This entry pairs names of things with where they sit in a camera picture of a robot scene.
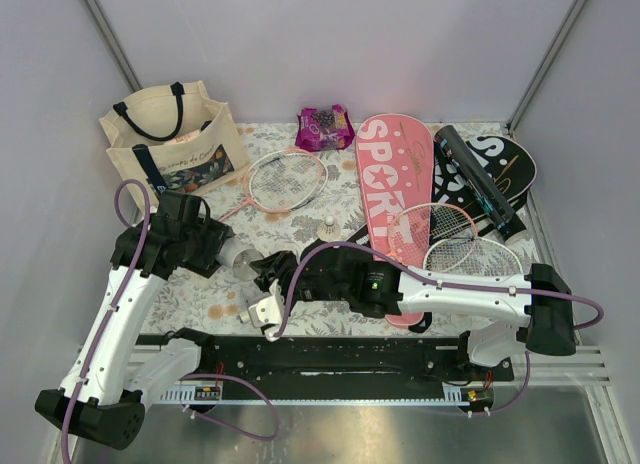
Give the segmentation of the pink white racket right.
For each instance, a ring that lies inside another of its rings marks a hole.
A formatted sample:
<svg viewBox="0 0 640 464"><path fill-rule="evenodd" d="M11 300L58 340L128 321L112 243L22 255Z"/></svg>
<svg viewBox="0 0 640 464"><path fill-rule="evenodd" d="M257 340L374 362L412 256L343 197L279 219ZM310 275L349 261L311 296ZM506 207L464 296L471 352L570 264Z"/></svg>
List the pink white racket right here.
<svg viewBox="0 0 640 464"><path fill-rule="evenodd" d="M470 256L478 230L463 209L444 203L419 204L370 222L371 246L405 266L448 271Z"/></svg>

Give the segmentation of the pink racket cover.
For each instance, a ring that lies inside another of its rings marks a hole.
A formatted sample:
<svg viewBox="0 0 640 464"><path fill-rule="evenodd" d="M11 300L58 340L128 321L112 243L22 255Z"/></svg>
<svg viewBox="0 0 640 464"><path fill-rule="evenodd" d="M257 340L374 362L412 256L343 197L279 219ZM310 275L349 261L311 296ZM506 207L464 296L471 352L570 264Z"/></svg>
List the pink racket cover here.
<svg viewBox="0 0 640 464"><path fill-rule="evenodd" d="M434 146L430 130L403 114L379 114L359 127L355 151L371 247L405 266L421 267L427 246L407 232L405 211L432 201Z"/></svg>

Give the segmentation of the pink frame badminton racket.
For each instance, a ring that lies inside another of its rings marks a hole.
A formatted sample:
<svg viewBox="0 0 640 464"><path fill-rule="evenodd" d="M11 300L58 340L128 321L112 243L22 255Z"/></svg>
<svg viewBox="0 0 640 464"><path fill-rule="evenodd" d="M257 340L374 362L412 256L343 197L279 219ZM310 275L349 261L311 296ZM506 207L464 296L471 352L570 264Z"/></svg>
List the pink frame badminton racket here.
<svg viewBox="0 0 640 464"><path fill-rule="evenodd" d="M242 182L245 200L220 218L252 206L279 214L306 206L325 188L329 172L314 154L297 148L272 152L251 165Z"/></svg>

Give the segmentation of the black racket cover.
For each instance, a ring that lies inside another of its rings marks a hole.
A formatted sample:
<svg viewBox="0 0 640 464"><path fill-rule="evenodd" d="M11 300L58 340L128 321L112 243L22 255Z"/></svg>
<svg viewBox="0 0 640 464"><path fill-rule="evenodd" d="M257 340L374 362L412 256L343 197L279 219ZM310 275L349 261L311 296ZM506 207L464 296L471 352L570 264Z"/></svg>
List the black racket cover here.
<svg viewBox="0 0 640 464"><path fill-rule="evenodd" d="M477 136L467 140L466 145L512 208L519 211L537 175L531 155L518 143L502 136ZM474 193L438 144L434 144L432 200L462 208L476 224L488 220Z"/></svg>

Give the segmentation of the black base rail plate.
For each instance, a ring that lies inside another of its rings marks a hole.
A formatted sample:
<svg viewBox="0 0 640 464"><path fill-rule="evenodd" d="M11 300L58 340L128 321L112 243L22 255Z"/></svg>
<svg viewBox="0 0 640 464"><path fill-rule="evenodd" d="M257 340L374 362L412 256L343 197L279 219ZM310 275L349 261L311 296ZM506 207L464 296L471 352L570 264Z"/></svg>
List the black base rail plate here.
<svg viewBox="0 0 640 464"><path fill-rule="evenodd" d="M415 380L483 388L514 380L510 359L490 368L465 363L457 341L450 338L305 336L269 342L262 337L212 336L181 329L140 335L132 359L142 363L143 352L163 351L179 338L202 345L197 372L219 371L230 379L198 383L205 386L240 385L245 380L262 392L266 384L289 388L327 380L378 387L385 382L407 386Z"/></svg>

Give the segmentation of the floral patterned table mat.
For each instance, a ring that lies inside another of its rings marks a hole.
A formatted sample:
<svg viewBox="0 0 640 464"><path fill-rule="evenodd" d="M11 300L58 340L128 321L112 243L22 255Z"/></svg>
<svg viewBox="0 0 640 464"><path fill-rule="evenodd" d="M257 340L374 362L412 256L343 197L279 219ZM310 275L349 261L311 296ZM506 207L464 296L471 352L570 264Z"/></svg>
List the floral patterned table mat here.
<svg viewBox="0 0 640 464"><path fill-rule="evenodd" d="M479 137L507 137L507 132L498 122L453 123L465 140ZM238 132L248 148L252 160L269 152L293 146L296 134L294 124L239 124ZM500 165L498 174L507 184L511 179L523 175L518 169L511 172L517 162L509 164L515 156L507 157L505 166ZM320 159L328 168L328 181L323 192L307 206L292 213L265 214L251 206L241 210L229 219L229 223L243 243L249 243L265 255L279 250L291 250L298 256L317 238L317 229L327 215L337 221L342 239L348 239L365 224L361 194L357 176L355 152L328 151L320 154ZM227 183L213 190L206 199L210 206L236 204L241 196L241 179ZM522 270L527 272L534 262L545 262L538 250L531 231L536 224L526 207L518 210L518 215L527 226L527 233L519 241L507 247L518 257ZM481 269L488 275L499 275L503 270L501 259L513 258L503 249L481 243L483 264ZM142 333L165 334L188 327L215 335L237 334L256 335L257 329L248 323L241 323L239 315L249 301L257 299L260 292L251 282L236 279L227 269L219 269L209 280L185 270L177 270L161 290L152 304L142 327ZM491 321L464 314L434 314L433 323L423 334L429 337L453 337L471 329L480 329ZM286 335L316 336L408 336L407 329L389 324L385 319L368 319L351 313L346 303L311 302L297 304L289 320Z"/></svg>

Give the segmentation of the black shuttlecock tube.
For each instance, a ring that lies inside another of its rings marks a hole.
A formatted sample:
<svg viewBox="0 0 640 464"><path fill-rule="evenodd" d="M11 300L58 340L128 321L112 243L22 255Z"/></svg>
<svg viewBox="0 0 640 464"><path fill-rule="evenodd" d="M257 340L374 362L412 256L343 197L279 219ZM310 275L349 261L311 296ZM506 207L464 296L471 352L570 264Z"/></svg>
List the black shuttlecock tube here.
<svg viewBox="0 0 640 464"><path fill-rule="evenodd" d="M526 231L526 226L454 126L446 125L438 130L435 142L473 190L477 202L504 242L516 242Z"/></svg>

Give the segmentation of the white shuttlecock mid table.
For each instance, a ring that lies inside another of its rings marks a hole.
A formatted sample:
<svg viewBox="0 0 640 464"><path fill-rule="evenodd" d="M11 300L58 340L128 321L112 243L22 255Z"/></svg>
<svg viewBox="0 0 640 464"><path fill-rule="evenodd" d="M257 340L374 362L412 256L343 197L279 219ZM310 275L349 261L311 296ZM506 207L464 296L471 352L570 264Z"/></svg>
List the white shuttlecock mid table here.
<svg viewBox="0 0 640 464"><path fill-rule="evenodd" d="M317 229L317 237L323 242L340 241L341 226L334 216L326 216Z"/></svg>

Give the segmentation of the white shuttlecock tube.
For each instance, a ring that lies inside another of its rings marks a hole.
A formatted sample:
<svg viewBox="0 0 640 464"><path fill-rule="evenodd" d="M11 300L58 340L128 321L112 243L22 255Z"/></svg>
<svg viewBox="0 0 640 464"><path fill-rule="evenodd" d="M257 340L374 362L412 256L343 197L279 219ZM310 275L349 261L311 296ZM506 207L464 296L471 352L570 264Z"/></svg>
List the white shuttlecock tube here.
<svg viewBox="0 0 640 464"><path fill-rule="evenodd" d="M233 238L224 243L216 261L228 268L236 279L251 281L257 277L251 263L263 258L264 255L260 251Z"/></svg>

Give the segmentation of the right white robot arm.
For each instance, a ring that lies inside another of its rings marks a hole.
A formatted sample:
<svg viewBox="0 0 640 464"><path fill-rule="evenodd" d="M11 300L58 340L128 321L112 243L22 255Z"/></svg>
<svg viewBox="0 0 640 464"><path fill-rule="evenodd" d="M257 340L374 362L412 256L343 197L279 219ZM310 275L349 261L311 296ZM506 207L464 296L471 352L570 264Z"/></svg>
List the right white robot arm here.
<svg viewBox="0 0 640 464"><path fill-rule="evenodd" d="M300 302L335 301L367 318L466 314L490 325L466 331L455 367L475 380L515 354L554 357L576 352L570 289L556 270L534 263L526 274L468 276L403 266L353 242L314 242L303 257L280 251L251 262L255 283L283 305L284 319Z"/></svg>

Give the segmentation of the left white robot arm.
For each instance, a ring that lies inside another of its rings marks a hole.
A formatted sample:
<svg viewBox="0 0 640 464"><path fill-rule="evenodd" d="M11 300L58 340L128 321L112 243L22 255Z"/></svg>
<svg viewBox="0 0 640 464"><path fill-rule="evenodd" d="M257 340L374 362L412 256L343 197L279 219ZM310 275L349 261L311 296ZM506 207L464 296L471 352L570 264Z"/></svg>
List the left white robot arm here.
<svg viewBox="0 0 640 464"><path fill-rule="evenodd" d="M139 433L147 409L186 374L216 370L207 336L183 328L138 371L127 370L151 305L178 268L210 277L234 233L213 219L200 197L164 192L148 222L125 230L111 256L106 292L75 363L55 389L39 393L36 412L58 429L123 450Z"/></svg>

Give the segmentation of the beige canvas tote bag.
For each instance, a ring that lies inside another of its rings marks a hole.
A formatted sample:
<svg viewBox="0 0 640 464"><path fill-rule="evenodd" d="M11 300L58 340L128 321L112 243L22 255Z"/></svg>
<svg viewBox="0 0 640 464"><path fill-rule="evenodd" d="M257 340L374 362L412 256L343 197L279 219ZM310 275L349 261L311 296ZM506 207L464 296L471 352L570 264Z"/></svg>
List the beige canvas tote bag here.
<svg viewBox="0 0 640 464"><path fill-rule="evenodd" d="M251 165L229 104L211 99L203 81L139 90L99 123L119 175L144 184L153 206L165 190L202 196Z"/></svg>

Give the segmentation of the purple snack packet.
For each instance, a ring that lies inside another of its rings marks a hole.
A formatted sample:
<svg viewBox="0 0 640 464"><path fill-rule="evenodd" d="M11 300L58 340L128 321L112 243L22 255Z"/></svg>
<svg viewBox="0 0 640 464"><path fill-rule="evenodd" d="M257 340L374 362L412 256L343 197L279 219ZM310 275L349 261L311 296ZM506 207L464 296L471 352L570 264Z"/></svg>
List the purple snack packet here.
<svg viewBox="0 0 640 464"><path fill-rule="evenodd" d="M347 109L341 105L303 108L297 120L295 146L308 152L344 150L355 138Z"/></svg>

